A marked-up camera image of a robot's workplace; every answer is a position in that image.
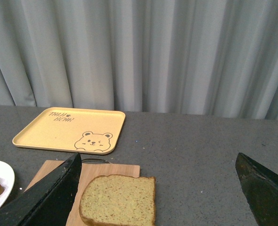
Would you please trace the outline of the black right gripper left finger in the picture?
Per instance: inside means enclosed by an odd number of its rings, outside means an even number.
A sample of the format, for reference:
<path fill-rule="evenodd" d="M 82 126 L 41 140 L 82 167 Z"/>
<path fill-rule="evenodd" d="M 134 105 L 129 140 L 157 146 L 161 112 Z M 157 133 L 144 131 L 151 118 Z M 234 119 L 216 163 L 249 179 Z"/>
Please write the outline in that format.
<path fill-rule="evenodd" d="M 0 209 L 0 226 L 64 226 L 82 170 L 79 153 Z"/>

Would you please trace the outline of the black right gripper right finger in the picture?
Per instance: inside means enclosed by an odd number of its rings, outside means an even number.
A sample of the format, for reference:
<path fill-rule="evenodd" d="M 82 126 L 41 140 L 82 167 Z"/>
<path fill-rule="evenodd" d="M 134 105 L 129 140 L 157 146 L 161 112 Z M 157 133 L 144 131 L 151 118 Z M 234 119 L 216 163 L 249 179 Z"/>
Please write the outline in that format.
<path fill-rule="evenodd" d="M 278 226 L 278 174 L 244 153 L 238 153 L 235 167 L 257 224 Z"/>

